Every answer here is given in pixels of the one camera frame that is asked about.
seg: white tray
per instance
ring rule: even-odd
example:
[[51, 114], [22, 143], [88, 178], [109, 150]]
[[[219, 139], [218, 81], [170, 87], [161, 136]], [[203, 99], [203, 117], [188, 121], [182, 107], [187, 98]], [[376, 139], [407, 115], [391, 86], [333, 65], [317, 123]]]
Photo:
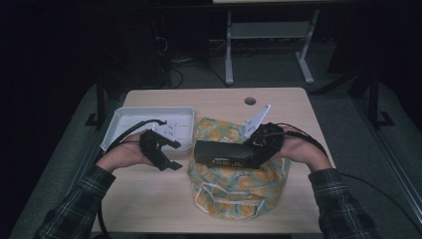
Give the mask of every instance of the white tray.
[[[181, 146], [173, 148], [165, 145], [162, 148], [164, 153], [188, 153], [191, 149], [195, 122], [195, 109], [191, 107], [120, 108], [114, 112], [101, 148], [106, 151], [109, 145], [123, 132], [144, 120], [162, 120], [169, 124], [176, 123], [176, 138]], [[152, 128], [152, 122], [131, 134], [150, 128]]]

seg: person's right hand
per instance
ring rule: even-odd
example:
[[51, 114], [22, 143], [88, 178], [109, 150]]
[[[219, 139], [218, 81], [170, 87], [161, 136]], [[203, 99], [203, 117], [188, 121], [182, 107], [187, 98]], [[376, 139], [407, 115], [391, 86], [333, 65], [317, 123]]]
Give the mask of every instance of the person's right hand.
[[[286, 126], [284, 131], [298, 131]], [[291, 161], [305, 163], [311, 172], [332, 168], [328, 157], [315, 145], [299, 137], [285, 135], [283, 146], [272, 158], [285, 157]]]

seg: table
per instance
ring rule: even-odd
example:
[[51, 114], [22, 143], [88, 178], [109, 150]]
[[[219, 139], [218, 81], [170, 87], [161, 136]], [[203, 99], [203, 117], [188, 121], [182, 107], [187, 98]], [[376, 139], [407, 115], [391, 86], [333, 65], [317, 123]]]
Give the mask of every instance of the table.
[[[253, 106], [245, 98], [254, 98]], [[300, 88], [200, 89], [132, 91], [124, 107], [192, 107], [203, 117], [244, 124], [264, 105], [272, 107], [263, 122], [293, 124], [312, 135], [327, 150], [306, 92]], [[116, 181], [103, 202], [108, 231], [144, 233], [317, 233], [318, 210], [308, 168], [292, 162], [279, 205], [249, 220], [223, 220], [202, 212], [193, 202], [186, 173], [192, 152], [170, 157], [177, 171], [136, 165], [114, 172]], [[100, 231], [95, 223], [93, 231]]]

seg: plaid shirt sleeve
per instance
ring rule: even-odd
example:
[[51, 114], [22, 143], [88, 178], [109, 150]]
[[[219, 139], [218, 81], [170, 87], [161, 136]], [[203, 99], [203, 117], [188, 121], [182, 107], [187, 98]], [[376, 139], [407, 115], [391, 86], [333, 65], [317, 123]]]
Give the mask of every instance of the plaid shirt sleeve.
[[324, 238], [381, 238], [374, 221], [351, 196], [336, 169], [313, 172], [309, 179], [319, 207], [319, 228]]
[[89, 238], [102, 199], [115, 177], [93, 166], [62, 203], [49, 211], [34, 238]]

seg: dark background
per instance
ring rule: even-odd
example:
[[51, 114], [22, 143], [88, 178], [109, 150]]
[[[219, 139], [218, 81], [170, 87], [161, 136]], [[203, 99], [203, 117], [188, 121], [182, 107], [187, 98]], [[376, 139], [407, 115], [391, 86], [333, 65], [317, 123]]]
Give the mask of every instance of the dark background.
[[[155, 54], [154, 35], [175, 43], [173, 51], [196, 54], [205, 62], [208, 39], [224, 39], [224, 12], [167, 12], [157, 24], [152, 13], [84, 8], [72, 1], [0, 3], [1, 237], [9, 235], [78, 103], [98, 77], [112, 97], [127, 89], [158, 89], [166, 83], [159, 70], [167, 62]], [[346, 74], [363, 66], [377, 71], [422, 128], [420, 1], [330, 10], [321, 10], [314, 37], [338, 43], [329, 70]]]

